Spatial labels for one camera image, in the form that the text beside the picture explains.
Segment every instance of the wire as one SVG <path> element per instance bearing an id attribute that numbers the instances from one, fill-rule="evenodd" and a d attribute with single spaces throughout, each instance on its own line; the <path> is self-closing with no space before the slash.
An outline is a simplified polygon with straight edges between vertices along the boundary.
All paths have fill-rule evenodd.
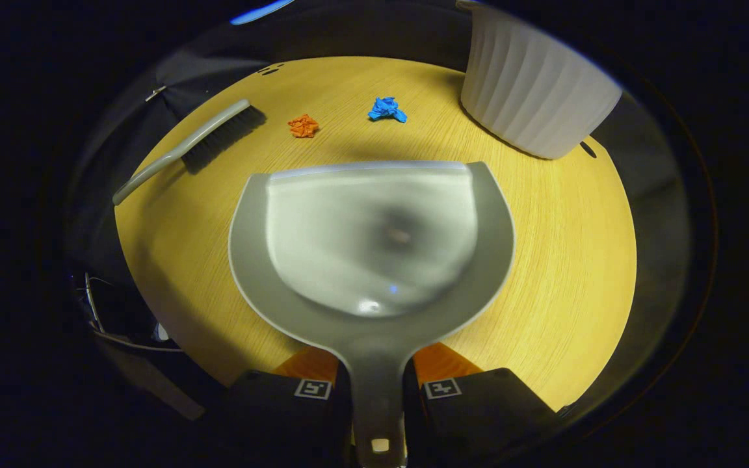
<path id="1" fill-rule="evenodd" d="M 98 328 L 103 333 L 106 333 L 106 329 L 103 328 L 103 324 L 100 322 L 100 316 L 98 316 L 98 307 L 94 305 L 94 297 L 92 297 L 92 282 L 91 276 L 86 272 L 86 297 L 88 297 L 88 304 L 92 306 L 92 316 L 95 322 L 98 323 Z"/>
<path id="2" fill-rule="evenodd" d="M 119 338 L 115 338 L 112 335 L 109 335 L 106 332 L 106 329 L 103 328 L 103 324 L 100 322 L 100 316 L 98 316 L 98 308 L 96 307 L 96 305 L 94 305 L 94 296 L 92 296 L 92 280 L 102 281 L 107 285 L 113 284 L 106 281 L 105 279 L 95 278 L 95 276 L 89 276 L 89 273 L 86 272 L 86 287 L 81 289 L 86 290 L 86 298 L 88 299 L 89 306 L 91 306 L 92 308 L 92 317 L 94 320 L 91 320 L 91 322 L 89 322 L 89 325 L 92 326 L 92 332 L 94 332 L 95 335 L 101 337 L 104 340 L 114 341 L 114 343 L 139 350 L 154 350 L 155 352 L 184 352 L 184 350 L 178 348 L 157 348 L 154 346 L 144 346 L 143 344 L 129 343 L 129 341 L 123 341 Z"/>
<path id="3" fill-rule="evenodd" d="M 91 278 L 91 279 L 93 279 L 93 280 L 98 280 L 98 281 L 102 281 L 102 282 L 106 283 L 107 285 L 113 285 L 113 284 L 111 284 L 110 282 L 106 281 L 105 279 L 102 279 L 102 278 L 97 278 L 96 276 L 89 276 L 89 278 Z"/>
<path id="4" fill-rule="evenodd" d="M 158 352 L 184 352 L 184 350 L 178 348 L 157 348 L 154 346 L 143 346 L 143 344 L 129 343 L 129 341 L 123 341 L 120 338 L 115 338 L 112 335 L 108 335 L 107 333 L 103 333 L 101 331 L 92 330 L 92 332 L 94 332 L 95 335 L 101 337 L 104 340 L 114 341 L 114 343 L 119 343 L 121 345 L 125 345 L 130 348 L 136 348 L 139 350 L 158 350 Z"/>

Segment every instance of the wood grain surface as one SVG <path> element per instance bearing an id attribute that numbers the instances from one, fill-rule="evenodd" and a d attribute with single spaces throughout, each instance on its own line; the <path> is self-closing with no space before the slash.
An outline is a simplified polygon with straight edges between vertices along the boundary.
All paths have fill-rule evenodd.
<path id="1" fill-rule="evenodd" d="M 545 161 L 507 145 L 458 104 L 464 74 L 380 57 L 285 62 L 233 84 L 176 125 L 143 167 L 229 104 L 248 98 L 267 122 L 210 166 L 181 163 L 116 208 L 137 287 L 170 336 L 222 384 L 248 368 L 269 371 L 303 347 L 255 314 L 234 284 L 227 237 L 250 174 L 361 161 L 484 161 L 516 226 L 514 269 L 478 320 L 443 343 L 482 369 L 508 367 L 554 410 L 583 394 L 624 330 L 636 274 L 632 215 L 603 146 L 586 139 Z M 376 97 L 408 115 L 369 121 Z M 308 113 L 314 138 L 286 122 Z"/>

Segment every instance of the black bristles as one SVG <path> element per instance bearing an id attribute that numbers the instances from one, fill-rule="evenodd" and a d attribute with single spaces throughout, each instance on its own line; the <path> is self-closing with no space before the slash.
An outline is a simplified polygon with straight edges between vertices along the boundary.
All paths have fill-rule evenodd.
<path id="1" fill-rule="evenodd" d="M 264 123 L 265 115 L 253 106 L 232 116 L 181 157 L 187 165 L 187 171 L 196 174 L 238 139 Z"/>

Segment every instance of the dustpan handle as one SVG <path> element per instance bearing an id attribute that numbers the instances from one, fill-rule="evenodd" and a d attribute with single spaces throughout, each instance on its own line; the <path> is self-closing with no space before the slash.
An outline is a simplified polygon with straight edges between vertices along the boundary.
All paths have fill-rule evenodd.
<path id="1" fill-rule="evenodd" d="M 406 466 L 403 376 L 407 360 L 389 354 L 345 360 L 351 379 L 354 443 L 361 466 Z"/>

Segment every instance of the gray dustpan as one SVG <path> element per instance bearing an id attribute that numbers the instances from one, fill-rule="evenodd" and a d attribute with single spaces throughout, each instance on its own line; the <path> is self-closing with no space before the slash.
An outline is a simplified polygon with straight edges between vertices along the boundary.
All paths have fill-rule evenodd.
<path id="1" fill-rule="evenodd" d="M 252 175 L 228 248 L 259 316 L 344 363 L 360 464 L 395 467 L 404 366 L 490 305 L 514 223 L 482 162 L 356 163 Z"/>

